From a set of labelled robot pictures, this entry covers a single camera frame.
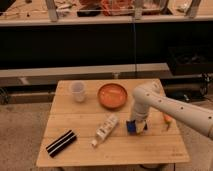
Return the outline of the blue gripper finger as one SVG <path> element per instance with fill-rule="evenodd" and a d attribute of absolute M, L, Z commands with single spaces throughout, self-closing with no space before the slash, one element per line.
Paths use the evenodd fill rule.
<path fill-rule="evenodd" d="M 130 134 L 135 134 L 137 132 L 136 122 L 135 121 L 127 121 L 126 122 L 127 131 Z"/>

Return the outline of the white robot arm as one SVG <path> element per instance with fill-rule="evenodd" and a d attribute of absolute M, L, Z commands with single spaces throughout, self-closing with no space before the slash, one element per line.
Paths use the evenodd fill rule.
<path fill-rule="evenodd" d="M 145 121 L 153 107 L 213 140 L 213 110 L 163 96 L 156 82 L 138 85 L 132 96 L 130 120 Z"/>

